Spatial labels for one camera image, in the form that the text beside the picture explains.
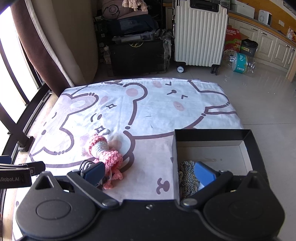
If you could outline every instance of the brown curtain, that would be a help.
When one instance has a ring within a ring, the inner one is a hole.
[[[11,6],[11,12],[17,33],[29,60],[49,88],[57,96],[60,96],[70,85],[43,45],[25,0],[16,1]]]

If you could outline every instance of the pink crochet toy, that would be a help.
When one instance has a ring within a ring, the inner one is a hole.
[[[105,176],[108,180],[103,184],[104,189],[113,188],[111,180],[123,179],[122,173],[118,169],[123,161],[122,155],[114,148],[109,149],[105,137],[95,134],[90,140],[88,154],[95,157],[93,162],[101,161],[105,164]]]

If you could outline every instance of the white bottle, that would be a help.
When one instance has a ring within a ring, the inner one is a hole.
[[[111,64],[110,51],[108,46],[104,48],[104,59],[106,64]]]
[[[291,39],[293,38],[293,29],[291,27],[289,27],[288,32],[287,32],[287,38]]]

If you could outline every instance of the countertop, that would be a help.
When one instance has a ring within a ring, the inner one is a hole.
[[[276,33],[276,36],[279,37],[280,39],[282,39],[283,41],[286,41],[287,43],[289,43],[290,45],[292,45],[293,47],[296,47],[296,43],[294,43],[293,41],[291,41],[290,39],[288,39],[285,35],[283,35],[282,33],[278,32],[276,29],[270,27],[269,25],[266,25],[266,24],[263,24],[261,22],[259,22],[258,20],[256,19],[253,19],[253,18],[250,18],[246,15],[243,15],[243,14],[240,14],[238,12],[235,12],[235,11],[231,11],[231,10],[228,10],[228,15],[230,18],[234,17],[233,15],[237,15],[237,16],[240,16],[240,17],[243,17],[243,18],[246,18],[248,19],[249,21],[252,21],[252,22],[255,22],[256,23],[256,26],[260,28],[260,26],[262,26],[264,28],[264,30],[267,30],[268,29],[270,30],[270,33],[271,34],[274,34],[274,32]]]

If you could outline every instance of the white suitcase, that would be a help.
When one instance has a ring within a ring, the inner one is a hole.
[[[212,67],[218,73],[228,22],[227,9],[204,0],[174,0],[175,61]],[[178,72],[183,72],[180,65]]]

